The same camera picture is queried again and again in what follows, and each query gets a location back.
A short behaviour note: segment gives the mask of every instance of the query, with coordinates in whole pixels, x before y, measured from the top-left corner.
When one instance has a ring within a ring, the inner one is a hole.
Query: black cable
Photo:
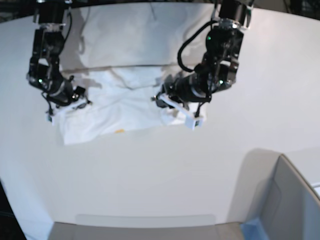
[[[201,109],[201,107],[202,107],[204,104],[205,104],[205,102],[199,102],[198,108],[197,108],[197,110],[196,110],[196,112],[195,112],[195,114],[194,114],[194,116],[195,116],[196,118],[198,118],[198,117],[200,116],[200,109]]]
[[[54,114],[54,111],[53,111],[53,109],[52,109],[52,107],[51,107],[51,103],[50,103],[49,100],[46,98],[45,93],[42,92],[42,93],[41,93],[41,96],[46,100],[46,102],[47,102],[48,105],[49,105],[49,109],[48,109],[49,115],[53,115],[53,114]]]
[[[182,46],[180,47],[179,51],[178,51],[178,56],[177,56],[177,60],[178,60],[178,64],[180,66],[180,68],[182,68],[182,70],[188,72],[188,73],[192,73],[194,70],[186,67],[183,62],[182,62],[182,58],[181,58],[181,55],[182,55],[182,52],[183,50],[186,48],[186,46],[188,44],[190,44],[204,29],[206,29],[208,26],[212,25],[212,24],[215,24],[217,21],[216,20],[211,20],[211,21],[208,21],[205,25],[203,25],[198,31],[196,31],[196,33],[190,37],[187,41],[185,41]]]
[[[70,24],[69,24],[68,32],[66,33],[66,36],[65,36],[65,38],[64,38],[64,43],[66,43],[66,41],[67,41],[67,39],[68,39],[68,37],[69,37],[70,31],[71,31],[71,27],[72,27],[72,14],[71,14],[70,11],[68,12],[67,17],[69,17]]]
[[[286,0],[283,0],[283,4],[284,4],[285,10],[286,10],[286,13],[289,14],[290,13],[289,6],[288,6]]]

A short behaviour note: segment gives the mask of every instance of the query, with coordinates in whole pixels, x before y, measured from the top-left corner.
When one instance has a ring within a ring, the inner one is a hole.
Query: yellow stain
[[[120,133],[124,133],[124,132],[125,132],[124,129],[119,129],[119,130],[115,131],[114,133],[115,133],[115,134],[120,134]]]

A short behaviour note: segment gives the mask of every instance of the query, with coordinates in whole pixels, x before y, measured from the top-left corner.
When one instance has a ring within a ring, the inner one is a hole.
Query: white curved backdrop
[[[175,63],[213,9],[152,7],[154,14],[149,3],[75,9],[62,69]],[[159,127],[73,146],[63,146],[58,128],[44,120],[47,103],[25,80],[36,27],[31,17],[0,24],[0,178],[25,232],[75,223],[77,215],[212,215],[225,223],[248,152],[320,147],[316,20],[255,9],[237,83],[214,95],[202,128]],[[186,63],[201,60],[204,37],[185,50]],[[245,217],[239,212],[232,220]]]

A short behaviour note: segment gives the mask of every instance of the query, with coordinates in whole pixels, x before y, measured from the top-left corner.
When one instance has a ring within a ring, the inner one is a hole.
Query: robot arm
[[[70,109],[89,103],[84,88],[78,86],[74,89],[73,76],[66,79],[59,71],[59,55],[70,32],[66,37],[62,34],[65,11],[70,3],[64,0],[38,0],[34,14],[34,21],[39,24],[39,29],[34,33],[27,80],[31,86],[42,91],[42,96],[49,104],[50,121],[63,110],[63,107],[65,111],[67,106]],[[40,59],[45,59],[47,64],[39,63]],[[56,104],[55,110],[52,109],[51,103]]]
[[[253,1],[223,0],[219,18],[203,25],[180,48],[177,61],[182,70],[193,73],[186,77],[166,80],[161,91],[152,98],[160,108],[176,108],[186,115],[186,125],[192,129],[201,125],[200,108],[210,103],[212,94],[229,89],[236,82],[239,54],[244,34],[249,27]],[[217,1],[214,6],[215,16]],[[211,27],[202,62],[194,69],[183,64],[182,52],[204,29]],[[188,103],[199,103],[196,112],[189,112]]]

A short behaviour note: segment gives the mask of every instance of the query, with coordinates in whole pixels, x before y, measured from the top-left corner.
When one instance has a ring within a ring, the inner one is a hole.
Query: white cloth
[[[186,117],[175,109],[159,108],[151,97],[160,83],[175,76],[178,66],[109,67],[99,71],[73,73],[78,85],[88,89],[92,105],[68,112],[59,118],[64,144],[78,144],[99,135],[184,124]],[[195,112],[198,104],[189,108]],[[200,115],[206,119],[206,106]]]

